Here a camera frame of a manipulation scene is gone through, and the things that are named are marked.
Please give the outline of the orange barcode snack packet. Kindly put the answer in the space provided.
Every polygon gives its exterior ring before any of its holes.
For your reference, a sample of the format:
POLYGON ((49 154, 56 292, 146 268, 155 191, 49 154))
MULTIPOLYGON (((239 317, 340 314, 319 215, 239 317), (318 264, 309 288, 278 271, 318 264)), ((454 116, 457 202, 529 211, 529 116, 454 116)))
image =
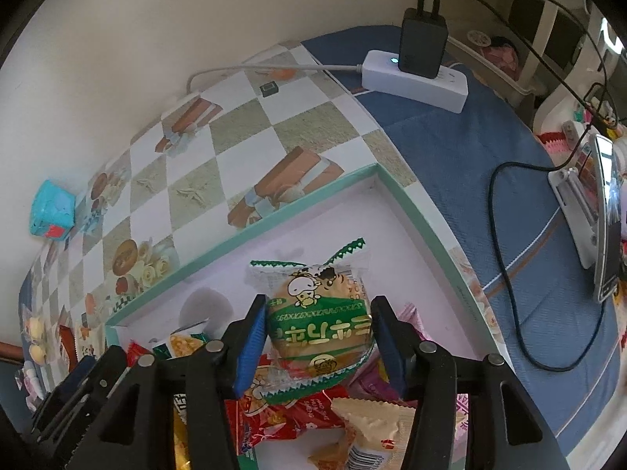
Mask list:
POLYGON ((207 318, 198 322, 179 322, 179 326, 168 335, 166 340, 173 359, 192 355, 209 341, 205 332, 207 323, 207 318))

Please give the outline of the small red candy packet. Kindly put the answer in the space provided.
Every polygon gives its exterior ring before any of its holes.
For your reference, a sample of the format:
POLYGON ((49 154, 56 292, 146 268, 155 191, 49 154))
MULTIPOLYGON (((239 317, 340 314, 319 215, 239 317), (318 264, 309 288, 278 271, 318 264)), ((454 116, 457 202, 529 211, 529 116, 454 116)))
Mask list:
POLYGON ((133 367, 142 356, 151 354, 151 351, 149 349, 146 349, 141 344, 138 344, 135 341, 131 341, 129 347, 127 347, 127 350, 125 350, 125 352, 127 352, 128 367, 133 367))

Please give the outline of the black power adapter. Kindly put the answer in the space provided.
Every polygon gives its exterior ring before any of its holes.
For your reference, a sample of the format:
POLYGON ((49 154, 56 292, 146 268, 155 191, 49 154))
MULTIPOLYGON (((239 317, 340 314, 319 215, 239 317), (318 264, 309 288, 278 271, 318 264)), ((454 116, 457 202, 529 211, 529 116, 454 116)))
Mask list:
POLYGON ((400 71, 434 79, 440 69, 448 26, 440 15, 410 7, 400 27, 400 71))

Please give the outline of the white power strip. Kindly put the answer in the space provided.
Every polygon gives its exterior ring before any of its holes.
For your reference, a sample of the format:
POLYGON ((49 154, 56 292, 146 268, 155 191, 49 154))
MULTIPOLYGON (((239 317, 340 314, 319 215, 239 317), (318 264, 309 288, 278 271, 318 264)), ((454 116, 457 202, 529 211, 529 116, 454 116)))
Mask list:
POLYGON ((361 65, 361 86, 460 114, 469 88, 466 76, 441 66, 434 79, 400 70, 399 56, 381 50, 368 52, 361 65))

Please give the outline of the green white bun packet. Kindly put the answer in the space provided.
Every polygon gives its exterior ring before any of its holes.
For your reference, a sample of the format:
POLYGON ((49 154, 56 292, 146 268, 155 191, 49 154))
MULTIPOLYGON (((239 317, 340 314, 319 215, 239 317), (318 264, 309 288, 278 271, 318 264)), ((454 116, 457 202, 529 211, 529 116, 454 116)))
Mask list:
POLYGON ((363 283, 367 243, 357 238, 327 260, 306 264, 253 260, 251 279, 267 296, 272 345, 261 395, 285 403, 340 384, 369 359, 371 301, 363 283))

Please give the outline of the green snack packet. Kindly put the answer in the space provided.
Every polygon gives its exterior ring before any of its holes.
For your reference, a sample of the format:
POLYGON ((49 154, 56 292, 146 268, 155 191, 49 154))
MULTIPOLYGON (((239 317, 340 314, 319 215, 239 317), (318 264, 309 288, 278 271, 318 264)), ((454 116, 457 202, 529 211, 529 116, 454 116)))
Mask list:
POLYGON ((158 343, 156 345, 153 345, 152 353, 158 360, 167 361, 172 358, 172 354, 166 343, 158 343))

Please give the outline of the checkered patterned tablecloth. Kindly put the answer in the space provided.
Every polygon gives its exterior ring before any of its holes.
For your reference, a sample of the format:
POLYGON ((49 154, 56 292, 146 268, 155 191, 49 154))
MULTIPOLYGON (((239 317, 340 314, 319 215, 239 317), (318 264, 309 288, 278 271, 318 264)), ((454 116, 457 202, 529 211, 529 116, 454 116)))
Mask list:
POLYGON ((19 295, 22 326, 40 315, 52 356, 34 365, 43 389, 66 376, 58 325, 76 356, 98 353, 118 301, 148 290, 156 246, 174 268, 282 206, 370 163, 402 187, 422 184, 452 227, 490 304, 506 351, 576 467, 603 464, 626 432, 621 372, 626 333, 619 302, 591 297, 548 181, 508 158, 550 163, 564 138, 535 136, 469 64, 460 114, 367 92, 352 66, 390 51, 391 25, 280 43, 190 94, 94 173, 76 198, 76 225, 47 244, 19 295))

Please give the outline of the teal toy box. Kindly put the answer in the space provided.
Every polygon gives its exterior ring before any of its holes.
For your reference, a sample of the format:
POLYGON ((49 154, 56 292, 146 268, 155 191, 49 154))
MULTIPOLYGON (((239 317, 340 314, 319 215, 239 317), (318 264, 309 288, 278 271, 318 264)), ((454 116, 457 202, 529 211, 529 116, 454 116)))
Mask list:
POLYGON ((44 181, 32 202, 29 230, 31 235, 63 241, 76 224, 76 197, 52 181, 44 181))

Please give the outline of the dark red biscuit packet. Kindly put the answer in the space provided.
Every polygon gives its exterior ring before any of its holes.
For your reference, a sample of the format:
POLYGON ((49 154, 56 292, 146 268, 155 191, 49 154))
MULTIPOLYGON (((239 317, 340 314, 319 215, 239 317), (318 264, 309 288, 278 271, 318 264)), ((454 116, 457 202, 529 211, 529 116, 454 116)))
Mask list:
POLYGON ((58 341, 60 342, 60 352, 62 361, 69 372, 72 372, 78 366, 78 357, 76 356, 76 342, 71 328, 58 325, 58 341))

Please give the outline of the beige zigzag snack packet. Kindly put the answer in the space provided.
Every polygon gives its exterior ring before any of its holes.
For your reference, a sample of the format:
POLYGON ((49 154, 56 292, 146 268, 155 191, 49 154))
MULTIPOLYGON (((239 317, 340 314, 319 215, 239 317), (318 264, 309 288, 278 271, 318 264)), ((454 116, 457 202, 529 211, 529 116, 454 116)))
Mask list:
POLYGON ((308 457, 317 469, 400 469, 417 409, 389 402, 353 398, 332 401, 343 421, 337 443, 321 446, 308 457))

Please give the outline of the teal rimmed white box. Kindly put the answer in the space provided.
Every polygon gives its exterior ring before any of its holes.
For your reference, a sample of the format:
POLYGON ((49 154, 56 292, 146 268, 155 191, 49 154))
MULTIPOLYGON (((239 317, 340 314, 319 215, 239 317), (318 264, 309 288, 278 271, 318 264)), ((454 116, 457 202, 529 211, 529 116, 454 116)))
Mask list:
POLYGON ((367 314, 387 297, 397 315, 450 352, 483 356, 506 345, 474 269, 422 184, 402 187, 373 163, 307 194, 174 268, 142 250, 152 286, 118 301, 112 345, 172 355, 173 335, 211 336, 267 297, 268 335, 239 402, 242 448, 308 428, 297 413, 375 363, 367 314))

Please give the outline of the red cartoon snack packet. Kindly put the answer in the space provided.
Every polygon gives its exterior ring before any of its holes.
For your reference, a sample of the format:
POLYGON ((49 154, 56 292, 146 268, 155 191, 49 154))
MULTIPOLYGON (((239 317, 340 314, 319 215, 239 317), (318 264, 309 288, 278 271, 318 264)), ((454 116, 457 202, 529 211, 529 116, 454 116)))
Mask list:
POLYGON ((287 403, 270 404, 261 395, 261 386, 269 383, 270 369, 271 361, 263 354, 245 394, 238 400, 224 402, 237 455, 249 452, 263 441, 293 440, 308 430, 344 427, 332 410, 334 399, 349 397, 342 385, 287 403))

